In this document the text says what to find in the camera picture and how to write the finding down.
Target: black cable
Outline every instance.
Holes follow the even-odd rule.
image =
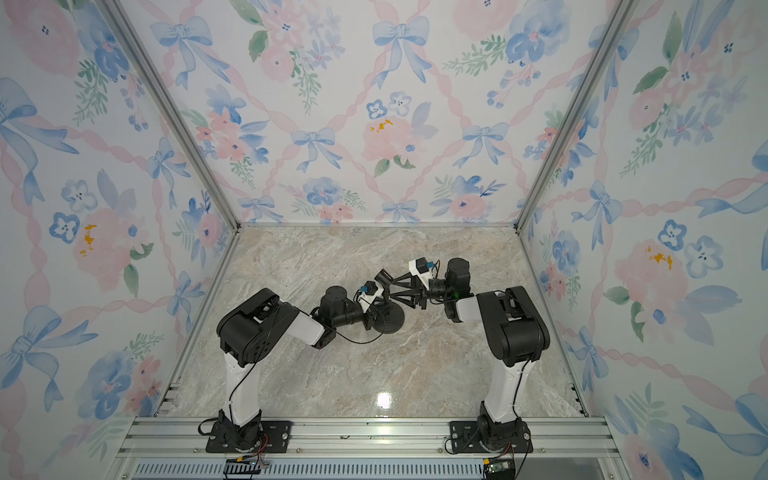
[[[204,437],[207,437],[208,435],[210,435],[210,434],[211,434],[211,432],[213,431],[213,429],[211,429],[211,430],[210,430],[210,432],[206,433],[206,432],[203,432],[203,429],[202,429],[201,427],[203,426],[203,424],[204,424],[204,423],[207,423],[207,422],[216,422],[217,420],[218,420],[218,417],[211,417],[211,418],[209,418],[209,419],[205,419],[205,420],[203,420],[203,421],[202,421],[202,422],[200,422],[200,424],[197,426],[197,433],[201,434],[201,435],[202,435],[202,436],[204,436]]]
[[[444,447],[444,448],[443,448],[443,450],[445,450],[445,451],[446,451],[446,452],[447,452],[449,455],[458,455],[459,453],[463,453],[463,452],[464,452],[464,451],[467,449],[467,447],[469,447],[469,444],[470,444],[470,443],[472,443],[472,439],[473,439],[473,438],[474,438],[474,437],[475,437],[475,436],[476,436],[476,435],[477,435],[479,432],[480,432],[480,430],[479,430],[479,429],[475,430],[475,433],[473,433],[472,435],[470,435],[470,437],[469,437],[469,440],[467,440],[467,443],[466,443],[466,445],[464,445],[464,448],[463,448],[463,449],[461,449],[459,452],[456,452],[456,453],[454,453],[454,452],[449,452],[449,451],[448,451],[448,442],[450,442],[450,441],[451,441],[451,439],[450,439],[450,438],[447,438],[447,439],[445,439],[445,443],[443,443],[443,447]]]

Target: marble floor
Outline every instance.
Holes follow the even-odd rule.
[[[511,228],[248,227],[210,309],[181,380],[171,416],[213,416],[224,398],[224,362],[216,335],[222,316],[263,287],[309,312],[328,286],[349,295],[386,268],[409,260],[469,261],[472,292],[522,285],[544,314],[543,300]],[[406,324],[374,343],[339,336],[318,350],[284,336],[264,360],[260,404],[265,416],[472,417],[491,382],[494,359],[480,323],[452,323],[441,306],[405,308]],[[340,327],[351,339],[378,333]],[[578,404],[558,345],[535,363],[523,416],[576,416]]]

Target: metal extrusion bar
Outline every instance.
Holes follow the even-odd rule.
[[[600,80],[608,60],[611,60],[616,52],[618,43],[624,33],[624,28],[631,18],[631,12],[634,10],[636,3],[636,0],[619,0],[613,16],[607,24],[600,45],[598,45],[598,49],[595,51],[594,57],[587,67],[584,81],[581,82],[581,85],[576,91],[576,95],[565,112],[563,126],[552,141],[552,146],[549,147],[549,153],[547,154],[547,160],[541,166],[541,169],[534,180],[533,187],[531,187],[531,194],[528,195],[528,199],[526,199],[525,205],[523,205],[517,220],[518,233],[524,231],[526,224],[531,220],[531,217],[533,217],[536,205],[538,204],[541,195],[544,193],[544,189],[549,182],[554,169],[557,167],[560,157],[564,153],[565,147],[568,144],[568,139],[573,136],[573,133],[576,130],[579,117],[587,108],[592,92],[594,91],[598,80]]]
[[[197,432],[203,418],[140,417],[129,429],[118,458],[224,458],[208,454],[208,437]],[[482,458],[488,454],[443,451],[452,420],[475,419],[266,419],[290,420],[288,453],[270,458]],[[534,452],[531,457],[618,457],[605,419],[526,419]]]
[[[112,30],[118,41],[124,47],[128,57],[132,63],[136,66],[137,70],[141,74],[141,78],[147,85],[152,98],[157,102],[157,106],[168,120],[170,129],[177,135],[181,147],[184,149],[184,153],[187,155],[192,168],[197,173],[200,181],[205,186],[211,200],[216,204],[221,214],[227,220],[227,224],[230,228],[236,230],[240,222],[235,217],[232,208],[227,203],[227,198],[224,196],[219,184],[214,180],[214,176],[208,168],[205,160],[200,156],[200,152],[197,149],[197,143],[189,132],[186,126],[186,122],[181,117],[176,104],[171,99],[170,93],[165,88],[160,74],[152,64],[150,56],[147,53],[146,48],[141,43],[136,29],[131,21],[128,19],[125,10],[120,4],[120,0],[100,0],[97,2],[99,9],[101,10],[107,23],[110,24]]]

